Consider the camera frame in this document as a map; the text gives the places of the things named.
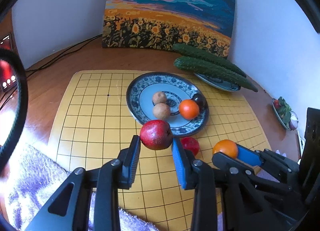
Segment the orange tangerine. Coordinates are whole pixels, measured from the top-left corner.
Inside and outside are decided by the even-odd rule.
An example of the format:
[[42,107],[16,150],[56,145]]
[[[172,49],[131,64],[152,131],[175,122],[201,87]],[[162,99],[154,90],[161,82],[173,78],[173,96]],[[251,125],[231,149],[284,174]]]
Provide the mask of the orange tangerine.
[[213,154],[216,154],[218,152],[222,152],[229,157],[236,159],[238,157],[238,146],[235,142],[229,140],[229,139],[223,139],[222,141],[219,141],[216,145],[213,147]]
[[200,108],[193,100],[183,100],[179,105],[179,112],[184,119],[192,120],[200,113]]

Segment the dark red apple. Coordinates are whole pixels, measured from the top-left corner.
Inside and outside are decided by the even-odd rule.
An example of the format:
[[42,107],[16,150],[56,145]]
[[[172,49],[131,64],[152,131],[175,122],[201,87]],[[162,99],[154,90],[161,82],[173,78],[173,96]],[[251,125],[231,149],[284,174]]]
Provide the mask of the dark red apple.
[[140,130],[140,140],[150,150],[167,149],[173,139],[170,125],[160,119],[150,120]]

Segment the brown longan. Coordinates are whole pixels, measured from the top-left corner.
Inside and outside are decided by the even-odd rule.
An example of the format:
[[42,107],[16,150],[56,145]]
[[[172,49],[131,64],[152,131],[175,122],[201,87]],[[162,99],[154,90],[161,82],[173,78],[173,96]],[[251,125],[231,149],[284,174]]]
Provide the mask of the brown longan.
[[170,117],[170,107],[165,103],[156,104],[153,107],[152,113],[154,117],[161,120],[166,120]]
[[158,91],[153,94],[152,96],[152,102],[154,105],[159,104],[159,103],[166,103],[167,101],[167,96],[164,92]]

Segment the dark purple plum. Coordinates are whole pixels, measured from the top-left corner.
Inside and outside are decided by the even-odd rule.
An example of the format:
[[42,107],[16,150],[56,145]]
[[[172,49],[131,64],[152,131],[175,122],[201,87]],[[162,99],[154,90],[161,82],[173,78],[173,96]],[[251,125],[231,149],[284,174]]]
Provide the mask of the dark purple plum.
[[199,107],[199,109],[203,109],[206,106],[206,99],[200,93],[195,93],[191,98]]

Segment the small red fruit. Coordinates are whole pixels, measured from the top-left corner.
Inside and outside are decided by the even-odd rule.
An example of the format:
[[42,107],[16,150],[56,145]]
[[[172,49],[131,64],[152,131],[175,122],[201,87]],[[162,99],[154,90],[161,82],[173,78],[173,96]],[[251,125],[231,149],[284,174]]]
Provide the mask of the small red fruit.
[[196,156],[200,150],[200,145],[198,141],[193,137],[183,137],[180,139],[181,145],[185,150],[189,150],[193,153],[193,156]]

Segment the dish at right edge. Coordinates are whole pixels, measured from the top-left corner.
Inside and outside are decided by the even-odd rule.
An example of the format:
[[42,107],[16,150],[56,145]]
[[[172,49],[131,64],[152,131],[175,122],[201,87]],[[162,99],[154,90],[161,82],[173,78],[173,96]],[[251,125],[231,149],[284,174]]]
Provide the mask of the dish at right edge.
[[280,124],[289,131],[298,128],[298,116],[281,96],[272,99],[272,108]]

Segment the yellow go board mat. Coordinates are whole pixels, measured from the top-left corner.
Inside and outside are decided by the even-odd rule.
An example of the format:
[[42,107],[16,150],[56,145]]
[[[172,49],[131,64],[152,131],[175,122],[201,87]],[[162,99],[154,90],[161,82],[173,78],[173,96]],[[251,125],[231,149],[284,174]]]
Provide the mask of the yellow go board mat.
[[[48,156],[68,171],[99,168],[116,158],[140,132],[125,97],[127,87],[139,75],[140,71],[130,70],[77,72],[57,111]],[[270,146],[243,96],[215,89],[195,76],[185,78],[202,91],[209,104],[207,125],[194,136],[200,145],[198,159],[211,163],[212,148],[223,139],[250,150]],[[131,189],[119,191],[119,205],[160,230],[189,230],[193,197],[193,191],[178,184],[171,149],[142,147],[135,182]]]

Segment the orange tangerine on plate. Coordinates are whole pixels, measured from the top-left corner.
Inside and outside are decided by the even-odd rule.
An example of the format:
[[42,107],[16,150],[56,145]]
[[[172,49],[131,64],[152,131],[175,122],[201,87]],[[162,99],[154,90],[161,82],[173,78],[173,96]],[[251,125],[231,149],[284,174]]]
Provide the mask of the orange tangerine on plate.
[[184,119],[192,120],[200,113],[200,108],[193,100],[183,100],[179,105],[179,112]]

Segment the purple fluffy towel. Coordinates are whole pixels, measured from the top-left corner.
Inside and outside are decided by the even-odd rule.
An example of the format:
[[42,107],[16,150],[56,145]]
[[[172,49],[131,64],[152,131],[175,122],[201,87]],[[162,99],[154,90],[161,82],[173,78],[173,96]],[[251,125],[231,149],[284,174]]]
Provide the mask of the purple fluffy towel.
[[27,144],[15,149],[9,169],[3,190],[8,220],[17,230],[25,230],[71,172]]

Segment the blue white porcelain plate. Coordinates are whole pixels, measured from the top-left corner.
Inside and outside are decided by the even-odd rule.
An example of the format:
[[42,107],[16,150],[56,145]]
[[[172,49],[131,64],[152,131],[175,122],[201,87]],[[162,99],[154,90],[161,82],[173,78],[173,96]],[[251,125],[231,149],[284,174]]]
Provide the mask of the blue white porcelain plate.
[[126,103],[131,115],[141,125],[154,120],[152,96],[163,92],[170,107],[170,117],[167,122],[174,136],[186,137],[200,132],[207,124],[209,108],[206,104],[200,109],[199,115],[192,120],[183,118],[179,112],[180,102],[191,100],[195,96],[206,101],[199,88],[185,78],[166,72],[149,72],[134,79],[127,87]]

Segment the brown longan on plate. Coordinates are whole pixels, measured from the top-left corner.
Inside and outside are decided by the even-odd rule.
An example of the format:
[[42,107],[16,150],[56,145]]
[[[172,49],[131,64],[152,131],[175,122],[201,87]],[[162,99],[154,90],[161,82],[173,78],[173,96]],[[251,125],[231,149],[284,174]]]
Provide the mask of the brown longan on plate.
[[158,91],[153,94],[152,96],[152,102],[154,105],[159,104],[159,103],[166,103],[167,101],[167,96],[164,92]]

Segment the lower green cucumber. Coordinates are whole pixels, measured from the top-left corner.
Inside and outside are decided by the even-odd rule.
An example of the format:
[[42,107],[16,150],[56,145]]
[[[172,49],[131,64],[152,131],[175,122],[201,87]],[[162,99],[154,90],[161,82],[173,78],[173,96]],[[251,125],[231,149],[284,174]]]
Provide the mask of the lower green cucumber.
[[180,70],[194,72],[196,74],[202,74],[212,78],[218,78],[223,81],[237,84],[256,93],[258,92],[258,88],[244,76],[208,61],[181,56],[175,59],[174,66]]

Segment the green cucumber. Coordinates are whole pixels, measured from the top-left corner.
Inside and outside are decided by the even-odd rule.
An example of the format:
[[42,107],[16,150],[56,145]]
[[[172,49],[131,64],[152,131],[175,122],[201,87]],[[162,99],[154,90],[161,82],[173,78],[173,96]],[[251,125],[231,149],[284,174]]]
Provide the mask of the green cucumber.
[[237,67],[235,64],[233,64],[229,60],[227,60],[223,57],[211,54],[205,50],[198,49],[198,48],[186,45],[186,44],[180,44],[180,43],[174,44],[172,46],[172,50],[174,52],[177,52],[180,55],[192,57],[192,58],[197,58],[197,59],[200,59],[203,61],[207,61],[207,62],[213,63],[215,65],[221,66],[225,69],[229,69],[232,72],[235,72],[243,77],[247,77],[247,75],[242,71],[242,69]]
[[174,66],[180,70],[194,72],[196,74],[202,74],[212,78],[218,78],[223,81],[237,84],[256,93],[258,92],[258,88],[244,76],[208,61],[181,56],[175,59]]

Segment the smartphone with red screen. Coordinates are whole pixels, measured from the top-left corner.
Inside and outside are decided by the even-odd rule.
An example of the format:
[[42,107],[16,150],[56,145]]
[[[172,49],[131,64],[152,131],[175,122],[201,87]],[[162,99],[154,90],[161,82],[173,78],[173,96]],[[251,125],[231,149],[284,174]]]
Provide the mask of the smartphone with red screen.
[[[12,51],[11,34],[8,33],[1,38],[1,50]],[[1,61],[1,90],[6,93],[16,86],[16,77],[11,65],[6,61]]]

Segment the sunflower field painting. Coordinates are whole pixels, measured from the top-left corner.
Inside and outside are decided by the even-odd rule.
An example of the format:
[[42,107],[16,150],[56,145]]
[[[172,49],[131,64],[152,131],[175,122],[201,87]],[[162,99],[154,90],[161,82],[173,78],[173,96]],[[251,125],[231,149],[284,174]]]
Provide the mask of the sunflower field painting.
[[227,57],[236,0],[106,0],[102,45],[171,51],[190,45]]

